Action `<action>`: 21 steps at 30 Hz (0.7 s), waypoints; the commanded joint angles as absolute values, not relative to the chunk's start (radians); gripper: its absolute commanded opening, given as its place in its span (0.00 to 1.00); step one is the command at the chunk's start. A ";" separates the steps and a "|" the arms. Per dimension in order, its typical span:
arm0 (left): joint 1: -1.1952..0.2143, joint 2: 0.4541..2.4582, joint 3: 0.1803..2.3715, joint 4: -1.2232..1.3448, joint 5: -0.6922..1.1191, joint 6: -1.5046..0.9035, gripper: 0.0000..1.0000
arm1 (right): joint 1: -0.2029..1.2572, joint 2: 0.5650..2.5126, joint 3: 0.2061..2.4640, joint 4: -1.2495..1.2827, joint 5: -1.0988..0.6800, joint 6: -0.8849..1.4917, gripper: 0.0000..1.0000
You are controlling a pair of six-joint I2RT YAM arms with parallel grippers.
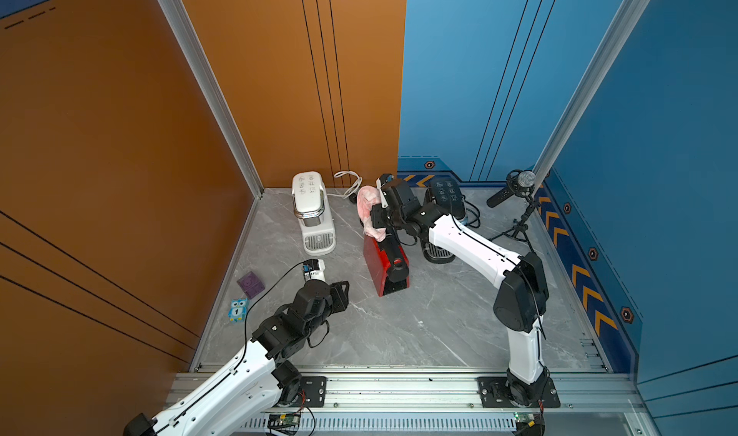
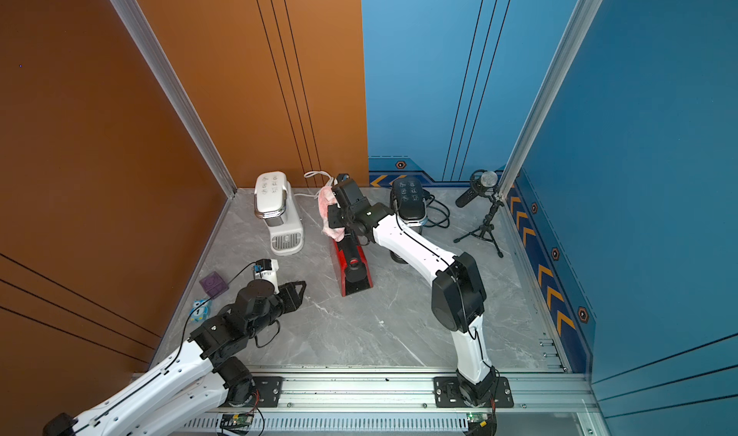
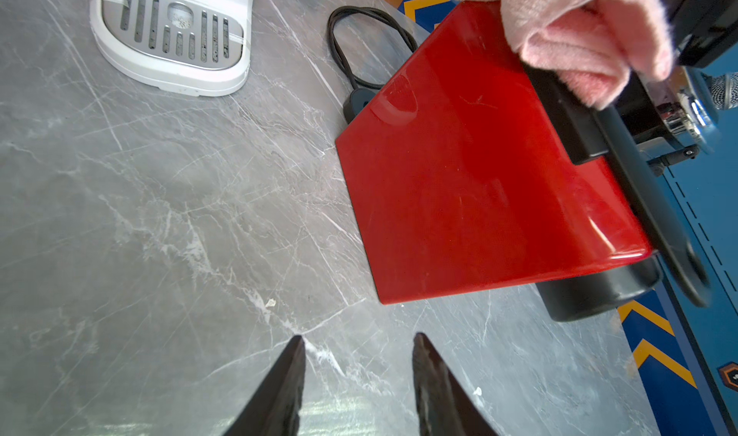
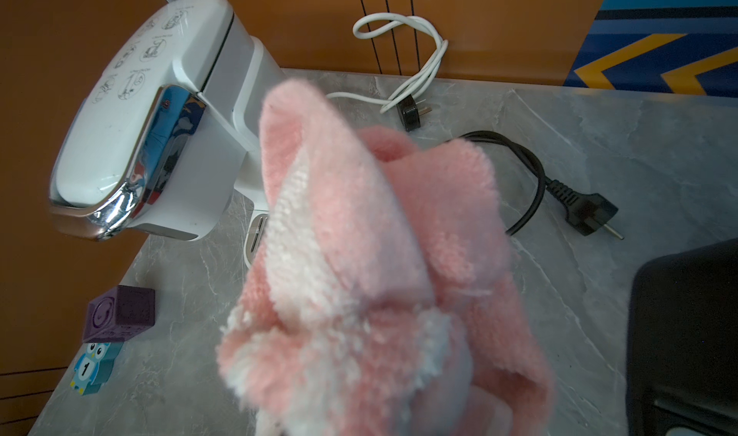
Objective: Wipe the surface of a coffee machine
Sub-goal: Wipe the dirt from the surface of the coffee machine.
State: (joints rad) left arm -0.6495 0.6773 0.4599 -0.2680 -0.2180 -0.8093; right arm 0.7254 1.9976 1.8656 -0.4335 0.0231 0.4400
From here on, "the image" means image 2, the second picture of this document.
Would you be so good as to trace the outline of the pink striped towel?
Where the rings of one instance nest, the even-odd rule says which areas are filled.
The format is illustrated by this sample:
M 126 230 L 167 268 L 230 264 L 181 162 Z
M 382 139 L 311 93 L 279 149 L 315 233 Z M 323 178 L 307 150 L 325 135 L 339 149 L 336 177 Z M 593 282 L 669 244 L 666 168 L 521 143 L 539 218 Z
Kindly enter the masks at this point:
M 330 182 L 319 190 L 317 201 L 319 214 L 323 220 L 322 232 L 334 242 L 340 242 L 344 238 L 344 228 L 331 228 L 329 223 L 329 208 L 337 204 Z

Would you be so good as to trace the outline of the black coffee machine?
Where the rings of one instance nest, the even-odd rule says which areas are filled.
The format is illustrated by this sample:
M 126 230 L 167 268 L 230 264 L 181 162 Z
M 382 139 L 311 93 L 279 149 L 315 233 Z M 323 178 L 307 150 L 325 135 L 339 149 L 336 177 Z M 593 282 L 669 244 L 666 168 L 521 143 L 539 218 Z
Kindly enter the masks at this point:
M 405 225 L 418 234 L 422 233 L 428 213 L 424 189 L 417 176 L 404 176 L 392 183 L 390 206 Z

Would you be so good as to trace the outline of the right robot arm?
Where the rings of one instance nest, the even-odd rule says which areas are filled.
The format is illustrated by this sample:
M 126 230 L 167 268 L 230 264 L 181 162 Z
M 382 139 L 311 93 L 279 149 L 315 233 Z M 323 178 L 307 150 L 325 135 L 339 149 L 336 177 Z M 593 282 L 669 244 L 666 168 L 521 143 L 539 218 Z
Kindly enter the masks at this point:
M 489 405 L 498 378 L 484 341 L 487 295 L 477 261 L 469 253 L 455 255 L 434 245 L 391 207 L 371 203 L 347 174 L 338 176 L 332 193 L 336 203 L 328 206 L 331 228 L 351 230 L 396 253 L 428 282 L 432 314 L 452 334 L 460 393 L 472 407 Z

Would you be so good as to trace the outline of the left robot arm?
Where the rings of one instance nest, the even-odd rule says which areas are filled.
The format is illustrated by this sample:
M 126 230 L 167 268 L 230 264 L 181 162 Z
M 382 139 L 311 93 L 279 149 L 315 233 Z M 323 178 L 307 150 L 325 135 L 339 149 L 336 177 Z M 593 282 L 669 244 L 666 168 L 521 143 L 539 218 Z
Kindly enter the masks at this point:
M 256 384 L 236 355 L 280 316 L 296 311 L 306 288 L 303 281 L 250 281 L 152 370 L 76 417 L 61 413 L 43 434 L 167 435 L 224 403 L 247 403 Z

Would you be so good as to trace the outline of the red Nespresso coffee machine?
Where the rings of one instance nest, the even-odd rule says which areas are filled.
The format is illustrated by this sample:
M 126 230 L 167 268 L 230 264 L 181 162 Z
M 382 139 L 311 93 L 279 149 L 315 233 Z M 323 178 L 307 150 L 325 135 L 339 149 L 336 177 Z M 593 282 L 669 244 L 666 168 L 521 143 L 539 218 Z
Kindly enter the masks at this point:
M 369 290 L 373 281 L 359 240 L 351 230 L 332 242 L 332 264 L 342 297 Z

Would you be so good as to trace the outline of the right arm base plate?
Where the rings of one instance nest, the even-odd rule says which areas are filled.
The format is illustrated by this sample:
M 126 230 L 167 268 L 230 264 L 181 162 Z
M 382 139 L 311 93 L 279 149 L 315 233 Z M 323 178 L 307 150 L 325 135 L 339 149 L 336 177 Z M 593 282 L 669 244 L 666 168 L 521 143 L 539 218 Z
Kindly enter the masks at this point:
M 438 408 L 515 407 L 509 380 L 504 376 L 488 376 L 477 384 L 458 376 L 437 376 L 432 385 Z

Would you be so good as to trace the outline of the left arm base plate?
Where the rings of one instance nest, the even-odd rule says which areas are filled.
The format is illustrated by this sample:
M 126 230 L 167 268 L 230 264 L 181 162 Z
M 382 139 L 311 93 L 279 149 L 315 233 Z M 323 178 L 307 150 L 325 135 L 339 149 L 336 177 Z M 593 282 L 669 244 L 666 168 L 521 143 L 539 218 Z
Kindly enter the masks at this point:
M 284 378 L 282 376 L 255 376 L 248 382 L 236 386 L 229 391 L 223 408 L 257 409 L 276 408 L 282 397 Z

